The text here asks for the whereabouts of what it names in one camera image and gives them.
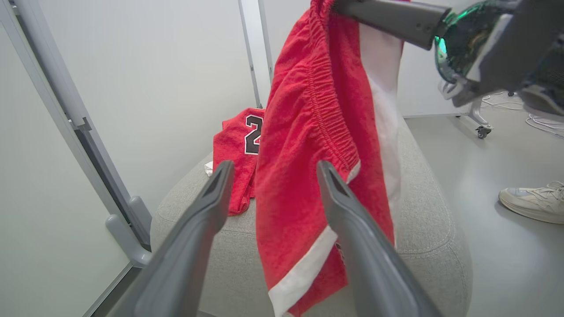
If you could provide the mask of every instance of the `jersey number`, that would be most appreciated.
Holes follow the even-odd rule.
[[[254,115],[248,115],[245,124],[248,127],[253,128],[253,130],[245,136],[245,154],[258,155],[262,118]]]

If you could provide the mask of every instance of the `shoelace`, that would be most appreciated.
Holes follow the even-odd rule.
[[[554,181],[550,182],[546,187],[528,190],[528,192],[544,199],[547,199],[548,195],[552,195],[557,200],[562,200],[564,198],[564,183]]]

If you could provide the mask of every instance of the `gray upholstered seat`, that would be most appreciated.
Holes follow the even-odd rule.
[[[396,248],[445,317],[465,316],[472,294],[472,263],[460,227],[403,120],[399,150],[402,208],[393,214]],[[163,199],[151,225],[157,249],[208,177],[205,157]],[[255,240],[255,205],[229,217],[215,237],[200,309],[218,317],[273,316]],[[306,316],[355,316],[349,287],[314,306]]]

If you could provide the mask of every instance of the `white wall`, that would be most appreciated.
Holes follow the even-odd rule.
[[[37,0],[130,195],[151,213],[255,106],[233,0]]]
[[[1,21],[0,70],[0,316],[82,316],[129,260]]]
[[[296,21],[309,8],[309,0],[262,0],[265,5],[268,41],[275,63]],[[435,5],[453,6],[467,0],[421,0]],[[455,108],[437,89],[440,79],[434,51],[427,52],[405,44],[398,82],[398,107],[403,116],[467,113],[468,107]]]
[[[262,33],[261,13],[258,0],[241,0],[245,17],[245,26],[253,58],[254,75],[257,80],[258,96],[262,107],[266,108],[270,95],[270,75],[266,59],[265,38]]]

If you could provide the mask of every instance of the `beige sneaker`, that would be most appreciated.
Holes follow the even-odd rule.
[[[561,182],[552,182],[542,188],[506,188],[499,192],[499,201],[525,217],[564,223],[564,184]]]

